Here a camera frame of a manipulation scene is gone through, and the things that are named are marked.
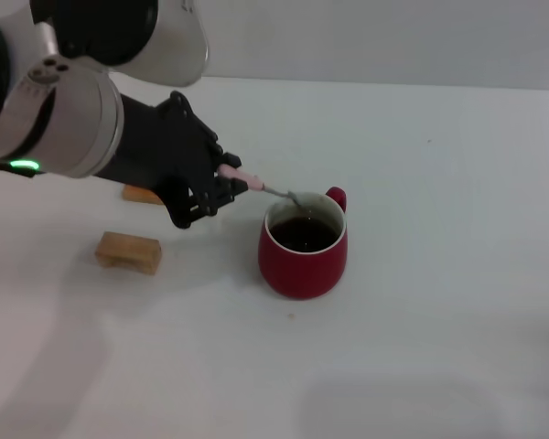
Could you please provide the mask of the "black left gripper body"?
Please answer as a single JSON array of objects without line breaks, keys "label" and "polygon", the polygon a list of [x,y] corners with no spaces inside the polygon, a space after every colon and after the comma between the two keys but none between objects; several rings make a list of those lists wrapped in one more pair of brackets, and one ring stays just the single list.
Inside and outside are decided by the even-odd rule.
[{"label": "black left gripper body", "polygon": [[153,192],[168,211],[168,191],[179,180],[195,192],[209,189],[215,167],[200,145],[179,140],[157,106],[122,95],[124,126],[112,158],[97,177]]}]

